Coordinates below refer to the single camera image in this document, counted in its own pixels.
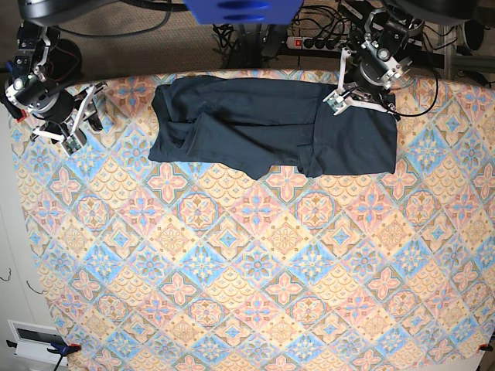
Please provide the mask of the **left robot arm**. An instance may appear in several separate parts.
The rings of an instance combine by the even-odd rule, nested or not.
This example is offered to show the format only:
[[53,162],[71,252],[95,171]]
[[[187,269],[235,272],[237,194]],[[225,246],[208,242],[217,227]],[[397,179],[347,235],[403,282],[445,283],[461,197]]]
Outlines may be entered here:
[[340,69],[335,89],[323,102],[335,116],[347,109],[362,108],[402,117],[421,113],[401,113],[391,100],[391,88],[410,69],[411,58],[402,55],[410,39],[413,18],[396,12],[387,4],[375,7],[368,1],[342,1],[338,11],[351,22],[340,52]]

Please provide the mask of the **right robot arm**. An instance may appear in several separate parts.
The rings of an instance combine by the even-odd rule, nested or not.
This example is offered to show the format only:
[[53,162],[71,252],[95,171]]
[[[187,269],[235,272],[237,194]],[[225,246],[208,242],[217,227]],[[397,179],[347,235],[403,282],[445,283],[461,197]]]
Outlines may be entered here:
[[82,123],[103,130],[94,97],[106,83],[90,84],[77,94],[68,91],[82,78],[82,54],[53,27],[25,21],[17,33],[17,47],[14,59],[5,64],[9,78],[1,103],[17,121],[31,114],[42,122],[32,130],[31,141],[48,138],[72,155],[87,143]]

